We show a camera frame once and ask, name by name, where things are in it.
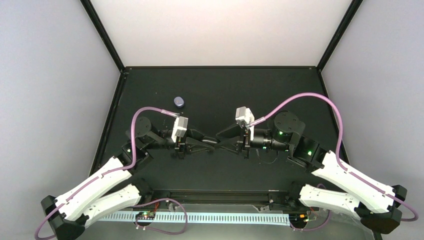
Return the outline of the black earbud charging case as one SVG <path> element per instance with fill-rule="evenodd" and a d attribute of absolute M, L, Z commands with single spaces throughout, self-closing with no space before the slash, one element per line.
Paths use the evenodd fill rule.
<path fill-rule="evenodd" d="M 201 140 L 204 144 L 207 144 L 213 148 L 215 148 L 216 144 L 218 144 L 220 141 L 214 137 L 210 136 L 204 136 Z"/>

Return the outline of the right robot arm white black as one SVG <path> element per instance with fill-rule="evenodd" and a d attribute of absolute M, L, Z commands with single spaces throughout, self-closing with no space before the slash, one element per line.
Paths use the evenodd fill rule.
<path fill-rule="evenodd" d="M 399 205 L 407 194 L 403 186 L 380 183 L 337 160 L 334 152 L 303 135 L 305 124 L 289 111 L 277 113 L 269 129 L 255 128 L 252 123 L 250 109 L 238 108 L 235 123 L 217 134 L 220 141 L 216 147 L 245 158 L 252 149 L 285 152 L 289 161 L 339 188 L 334 191 L 295 183 L 284 196 L 290 209 L 324 208 L 359 220 L 380 234 L 389 234 L 400 225 Z"/>

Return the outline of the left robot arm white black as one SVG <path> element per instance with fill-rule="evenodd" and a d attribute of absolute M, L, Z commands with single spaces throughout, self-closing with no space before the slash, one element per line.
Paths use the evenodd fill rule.
<path fill-rule="evenodd" d="M 151 205 L 154 191 L 136 176 L 153 160 L 149 150 L 174 150 L 179 159 L 195 152 L 212 152 L 218 143 L 195 128 L 188 118 L 176 116 L 172 129 L 157 130 L 139 116 L 127 132 L 129 142 L 100 169 L 79 185 L 57 197 L 46 196 L 41 206 L 58 240 L 75 240 L 93 223 L 116 211 Z"/>

